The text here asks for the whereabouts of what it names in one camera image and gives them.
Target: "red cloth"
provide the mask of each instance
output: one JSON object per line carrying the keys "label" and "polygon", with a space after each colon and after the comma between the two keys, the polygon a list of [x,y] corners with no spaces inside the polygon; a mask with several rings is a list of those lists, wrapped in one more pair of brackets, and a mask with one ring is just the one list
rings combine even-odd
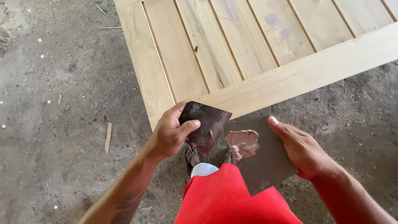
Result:
{"label": "red cloth", "polygon": [[175,224],[302,223],[271,187],[250,196],[239,169],[232,164],[187,184]]}

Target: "concrete floor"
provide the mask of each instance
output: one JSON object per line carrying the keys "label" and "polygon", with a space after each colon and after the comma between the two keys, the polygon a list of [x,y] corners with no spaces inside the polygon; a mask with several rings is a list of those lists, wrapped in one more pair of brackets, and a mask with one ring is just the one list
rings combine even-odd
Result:
{"label": "concrete floor", "polygon": [[[0,58],[1,223],[77,223],[151,134],[122,30],[97,29],[120,25],[115,6],[100,6],[0,0],[13,36]],[[397,218],[397,73],[398,61],[238,120],[272,114],[310,133]],[[205,160],[224,153],[219,141]],[[162,162],[133,223],[172,223],[187,181],[182,152]],[[304,223],[333,223],[308,181],[276,187]]]}

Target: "tattoo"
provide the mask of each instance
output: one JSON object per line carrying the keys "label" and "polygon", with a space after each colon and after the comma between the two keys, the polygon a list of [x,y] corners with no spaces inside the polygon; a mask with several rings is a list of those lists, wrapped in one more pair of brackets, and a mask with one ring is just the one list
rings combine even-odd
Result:
{"label": "tattoo", "polygon": [[116,207],[120,212],[114,216],[111,224],[130,224],[144,193],[145,192],[140,189],[128,193],[120,205]]}

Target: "scraper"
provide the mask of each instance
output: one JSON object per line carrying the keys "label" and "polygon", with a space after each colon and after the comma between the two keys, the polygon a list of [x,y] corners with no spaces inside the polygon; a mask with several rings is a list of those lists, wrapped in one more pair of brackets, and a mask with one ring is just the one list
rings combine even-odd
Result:
{"label": "scraper", "polygon": [[258,133],[260,145],[256,155],[242,159],[238,168],[251,196],[297,174],[299,169],[290,162],[282,139],[268,125],[269,116],[228,123],[225,136],[230,132],[253,130]]}
{"label": "scraper", "polygon": [[199,152],[209,155],[222,135],[224,125],[231,119],[231,116],[232,113],[230,112],[190,101],[185,106],[178,120],[180,125],[188,120],[200,121],[200,127],[190,133],[185,142]]}

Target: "flip-flop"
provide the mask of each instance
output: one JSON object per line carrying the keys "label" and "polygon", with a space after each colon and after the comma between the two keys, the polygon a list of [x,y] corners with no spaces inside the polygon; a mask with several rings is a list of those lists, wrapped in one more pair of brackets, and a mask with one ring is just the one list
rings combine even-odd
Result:
{"label": "flip-flop", "polygon": [[232,165],[236,165],[235,160],[234,160],[234,156],[232,155],[232,152],[230,154],[226,155],[224,157],[224,159],[222,160],[222,162],[224,162],[224,160],[226,160],[228,157],[231,157],[231,164]]}
{"label": "flip-flop", "polygon": [[185,161],[187,162],[187,171],[188,171],[188,175],[189,175],[189,176],[191,176],[191,173],[192,173],[192,170],[193,170],[193,166],[192,166],[192,164],[189,162],[189,161],[191,161],[191,158],[192,158],[193,155],[196,155],[196,156],[199,158],[198,153],[195,152],[193,149],[192,149],[191,154],[188,156],[188,158],[187,158],[187,156],[185,156]]}

